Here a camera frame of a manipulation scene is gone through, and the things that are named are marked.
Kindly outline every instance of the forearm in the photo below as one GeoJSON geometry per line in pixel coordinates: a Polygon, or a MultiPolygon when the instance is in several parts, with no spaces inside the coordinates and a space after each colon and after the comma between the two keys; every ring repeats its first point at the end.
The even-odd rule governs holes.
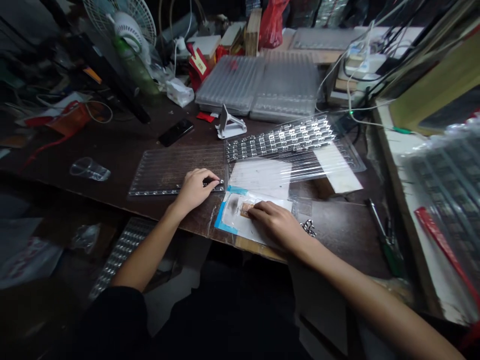
{"type": "Polygon", "coordinates": [[[322,274],[371,325],[413,359],[463,359],[435,329],[386,289],[318,241],[304,241],[295,254],[322,274]]]}
{"type": "Polygon", "coordinates": [[[155,274],[185,214],[169,206],[151,233],[123,263],[110,286],[126,286],[142,292],[155,274]]]}

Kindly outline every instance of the black sleeve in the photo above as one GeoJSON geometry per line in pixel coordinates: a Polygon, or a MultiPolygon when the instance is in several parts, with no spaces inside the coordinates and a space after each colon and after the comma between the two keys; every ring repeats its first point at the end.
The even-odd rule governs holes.
{"type": "Polygon", "coordinates": [[[109,287],[81,319],[69,358],[131,359],[149,340],[142,293],[131,287],[109,287]]]}

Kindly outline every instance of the dark wooden table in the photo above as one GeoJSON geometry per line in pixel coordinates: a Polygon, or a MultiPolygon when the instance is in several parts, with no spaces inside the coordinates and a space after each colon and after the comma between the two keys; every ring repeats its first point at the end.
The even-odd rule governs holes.
{"type": "MultiPolygon", "coordinates": [[[[71,139],[41,152],[20,176],[159,220],[174,200],[172,196],[127,196],[143,152],[160,148],[158,135],[182,118],[192,121],[195,128],[176,142],[174,147],[206,145],[220,140],[213,123],[196,119],[199,110],[193,103],[182,109],[165,97],[158,106],[148,111],[151,116],[150,125],[141,124],[136,119],[127,122],[112,121],[108,124],[90,121],[71,139]],[[82,157],[91,157],[109,169],[109,179],[98,182],[71,176],[71,164],[82,157]]],[[[247,134],[261,133],[273,126],[248,119],[245,122],[247,134]]],[[[0,171],[18,174],[35,149],[58,139],[58,134],[45,129],[25,148],[12,150],[9,155],[0,159],[0,171]]],[[[336,255],[369,276],[388,279],[391,274],[380,249],[376,227],[370,212],[363,204],[363,200],[367,198],[380,201],[380,182],[366,159],[365,141],[362,137],[356,148],[368,168],[367,171],[357,174],[364,189],[354,193],[348,201],[336,198],[306,202],[305,216],[309,215],[313,220],[318,239],[336,255]]],[[[305,197],[315,195],[309,182],[293,183],[290,190],[305,197]]],[[[222,199],[223,195],[209,196],[182,221],[180,228],[269,259],[285,261],[281,251],[215,228],[214,223],[222,199]]]]}

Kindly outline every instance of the red plastic bag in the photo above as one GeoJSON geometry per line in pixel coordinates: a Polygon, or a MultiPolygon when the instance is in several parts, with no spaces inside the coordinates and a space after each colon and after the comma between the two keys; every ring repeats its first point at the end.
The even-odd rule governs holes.
{"type": "Polygon", "coordinates": [[[289,0],[269,0],[260,21],[258,34],[258,50],[274,49],[282,44],[282,13],[289,0]]]}

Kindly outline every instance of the hand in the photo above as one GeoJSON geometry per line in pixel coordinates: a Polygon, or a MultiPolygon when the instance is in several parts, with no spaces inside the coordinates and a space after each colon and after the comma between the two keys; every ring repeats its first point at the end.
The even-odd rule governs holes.
{"type": "Polygon", "coordinates": [[[206,168],[194,169],[188,172],[183,180],[180,193],[172,206],[182,215],[186,216],[209,196],[210,192],[220,183],[220,178],[206,168]],[[204,187],[206,178],[213,179],[204,187]]]}
{"type": "Polygon", "coordinates": [[[303,244],[316,241],[304,231],[290,211],[271,201],[260,201],[248,214],[264,225],[285,249],[294,254],[303,244]]]}

